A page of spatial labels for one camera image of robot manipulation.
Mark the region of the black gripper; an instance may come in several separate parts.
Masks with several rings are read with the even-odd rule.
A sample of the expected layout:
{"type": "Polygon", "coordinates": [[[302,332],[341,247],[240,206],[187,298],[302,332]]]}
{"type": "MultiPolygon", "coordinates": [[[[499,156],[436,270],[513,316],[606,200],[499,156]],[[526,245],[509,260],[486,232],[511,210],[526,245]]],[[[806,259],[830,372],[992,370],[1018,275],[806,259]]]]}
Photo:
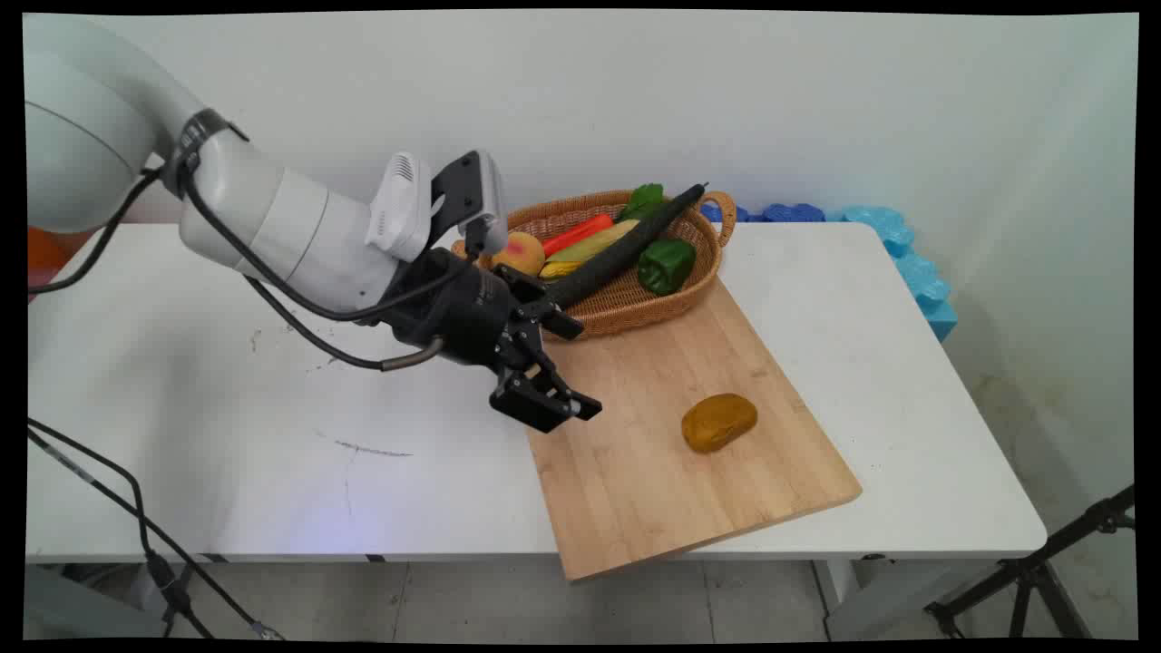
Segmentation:
{"type": "Polygon", "coordinates": [[[395,274],[388,297],[416,290],[452,273],[435,289],[395,303],[385,324],[395,339],[409,346],[444,342],[439,356],[466,366],[486,367],[497,375],[489,406],[539,433],[551,433],[569,419],[589,421],[603,412],[601,401],[569,388],[542,350],[515,347],[511,320],[540,324],[565,340],[580,337],[584,325],[551,301],[536,277],[502,265],[482,270],[448,249],[428,249],[395,274]]]}

